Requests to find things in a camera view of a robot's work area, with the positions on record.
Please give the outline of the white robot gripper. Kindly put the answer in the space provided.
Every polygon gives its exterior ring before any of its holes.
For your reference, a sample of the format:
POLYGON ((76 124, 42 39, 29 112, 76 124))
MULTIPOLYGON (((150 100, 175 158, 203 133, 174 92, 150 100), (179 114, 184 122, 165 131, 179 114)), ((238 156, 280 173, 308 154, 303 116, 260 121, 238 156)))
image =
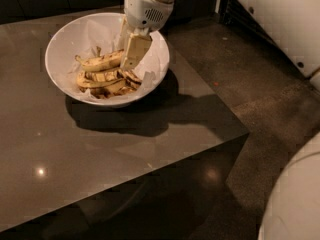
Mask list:
POLYGON ((149 34, 132 33, 134 28, 157 31, 172 13, 174 0, 124 0, 125 15, 116 42, 118 50, 124 50, 120 68, 134 69, 149 51, 152 38, 149 34))

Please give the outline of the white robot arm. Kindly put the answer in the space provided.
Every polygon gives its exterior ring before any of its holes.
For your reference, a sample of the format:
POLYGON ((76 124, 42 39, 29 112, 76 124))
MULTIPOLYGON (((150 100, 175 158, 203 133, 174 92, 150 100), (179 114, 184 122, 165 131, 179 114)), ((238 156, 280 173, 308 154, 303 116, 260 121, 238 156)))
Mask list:
POLYGON ((248 128, 244 140, 152 175, 121 214, 125 240, 257 240, 268 197, 289 160, 319 131, 319 97, 273 45, 220 23, 218 0, 177 0, 164 33, 248 128))

